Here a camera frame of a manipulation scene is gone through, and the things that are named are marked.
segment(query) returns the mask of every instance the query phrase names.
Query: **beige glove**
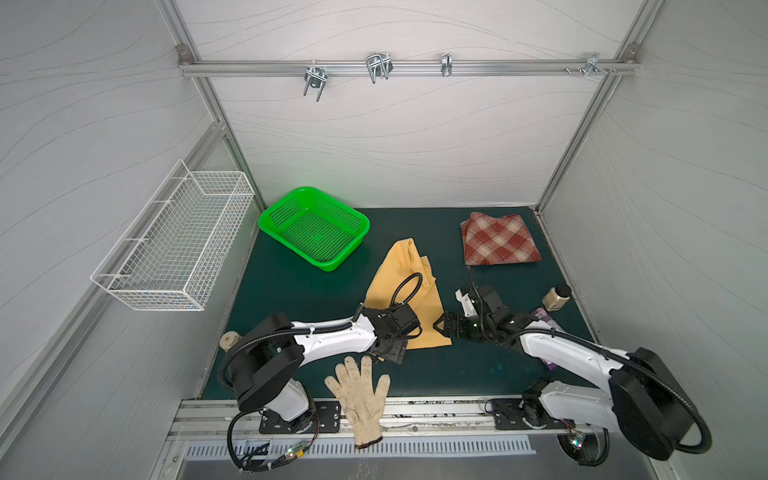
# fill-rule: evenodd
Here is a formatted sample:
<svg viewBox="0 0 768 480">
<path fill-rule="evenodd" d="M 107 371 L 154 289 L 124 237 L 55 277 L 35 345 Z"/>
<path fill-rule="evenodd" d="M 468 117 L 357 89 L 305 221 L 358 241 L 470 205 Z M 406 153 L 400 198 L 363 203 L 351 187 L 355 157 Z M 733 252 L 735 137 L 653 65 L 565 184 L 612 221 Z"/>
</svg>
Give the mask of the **beige glove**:
<svg viewBox="0 0 768 480">
<path fill-rule="evenodd" d="M 332 376 L 326 377 L 326 385 L 339 400 L 346 419 L 355 432 L 355 448 L 364 449 L 381 442 L 382 431 L 379 420 L 384 413 L 384 402 L 389 392 L 389 375 L 379 377 L 376 393 L 373 393 L 371 357 L 364 356 L 357 369 L 355 359 L 348 356 L 344 365 L 336 366 L 337 382 Z"/>
</svg>

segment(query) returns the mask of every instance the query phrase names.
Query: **dark green table surface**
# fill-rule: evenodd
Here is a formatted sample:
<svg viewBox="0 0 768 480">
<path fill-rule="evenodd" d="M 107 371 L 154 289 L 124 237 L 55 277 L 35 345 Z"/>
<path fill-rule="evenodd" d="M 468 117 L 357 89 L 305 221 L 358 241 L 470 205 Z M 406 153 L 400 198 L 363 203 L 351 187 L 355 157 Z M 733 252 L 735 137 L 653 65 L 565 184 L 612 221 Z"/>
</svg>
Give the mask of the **dark green table surface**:
<svg viewBox="0 0 768 480">
<path fill-rule="evenodd" d="M 461 312 L 454 292 L 467 283 L 459 224 L 473 211 L 493 217 L 522 215 L 541 252 L 541 261 L 514 265 L 473 267 L 478 285 L 490 285 L 513 310 L 532 311 L 555 284 L 564 281 L 549 245 L 530 209 L 519 208 L 386 208 L 361 210 L 371 220 L 362 245 L 336 270 L 323 272 L 285 248 L 269 235 L 259 233 L 237 293 L 227 330 L 248 333 L 271 313 L 283 311 L 292 320 L 317 322 L 354 313 L 363 301 L 371 279 L 390 247 L 412 237 L 419 254 L 429 257 L 443 308 Z M 565 304 L 552 317 L 566 331 L 591 339 L 575 302 Z M 353 353 L 359 360 L 362 354 Z M 296 379 L 315 397 L 332 396 L 323 380 L 346 355 L 332 356 L 303 366 Z M 204 399 L 231 399 L 232 392 L 216 381 L 223 358 L 219 351 Z M 408 350 L 402 365 L 374 365 L 373 375 L 392 377 L 390 396 L 519 394 L 539 376 L 563 382 L 590 384 L 563 369 L 549 372 L 541 360 L 510 349 L 455 339 L 453 345 Z"/>
</svg>

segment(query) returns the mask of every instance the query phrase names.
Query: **green basket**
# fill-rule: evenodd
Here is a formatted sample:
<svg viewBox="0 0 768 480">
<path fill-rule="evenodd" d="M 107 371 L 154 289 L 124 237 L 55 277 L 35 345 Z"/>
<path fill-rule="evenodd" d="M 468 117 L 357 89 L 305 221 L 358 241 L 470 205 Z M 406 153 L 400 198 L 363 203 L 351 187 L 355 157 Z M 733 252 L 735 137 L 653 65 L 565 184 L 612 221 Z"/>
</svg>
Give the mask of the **green basket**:
<svg viewBox="0 0 768 480">
<path fill-rule="evenodd" d="M 259 216 L 259 228 L 312 265 L 335 270 L 361 243 L 371 222 L 312 187 L 297 188 Z"/>
</svg>

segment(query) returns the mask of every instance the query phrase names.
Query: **checkered fabric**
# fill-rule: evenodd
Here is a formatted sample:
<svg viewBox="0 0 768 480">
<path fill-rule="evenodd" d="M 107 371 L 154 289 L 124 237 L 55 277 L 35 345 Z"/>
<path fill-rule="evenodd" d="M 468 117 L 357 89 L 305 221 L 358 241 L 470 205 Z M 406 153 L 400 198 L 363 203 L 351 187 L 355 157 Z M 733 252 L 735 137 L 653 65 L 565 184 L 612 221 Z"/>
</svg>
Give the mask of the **checkered fabric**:
<svg viewBox="0 0 768 480">
<path fill-rule="evenodd" d="M 498 265 L 500 263 L 538 262 L 541 254 L 531 233 L 519 215 L 494 218 L 472 212 L 462 222 L 464 263 Z"/>
</svg>

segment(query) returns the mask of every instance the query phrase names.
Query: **yellow fabric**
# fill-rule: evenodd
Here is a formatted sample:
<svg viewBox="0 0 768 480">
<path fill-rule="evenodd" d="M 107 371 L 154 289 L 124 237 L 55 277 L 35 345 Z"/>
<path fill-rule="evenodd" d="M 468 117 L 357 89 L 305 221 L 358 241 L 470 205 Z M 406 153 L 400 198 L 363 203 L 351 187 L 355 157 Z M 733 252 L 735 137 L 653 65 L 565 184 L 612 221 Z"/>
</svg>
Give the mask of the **yellow fabric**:
<svg viewBox="0 0 768 480">
<path fill-rule="evenodd" d="M 379 309 L 388 307 L 397 286 L 408 275 L 416 272 L 421 273 L 424 280 L 422 288 L 408 304 L 419 318 L 424 332 L 419 338 L 408 341 L 408 350 L 450 345 L 451 339 L 445 338 L 432 328 L 432 324 L 442 315 L 442 303 L 437 293 L 435 277 L 432 276 L 432 266 L 429 265 L 427 257 L 419 257 L 419 251 L 412 238 L 400 240 L 389 249 L 384 263 L 381 264 L 379 271 L 373 277 L 371 286 L 368 287 L 366 306 Z M 395 300 L 398 302 L 405 300 L 415 286 L 416 280 L 408 282 L 400 289 Z"/>
</svg>

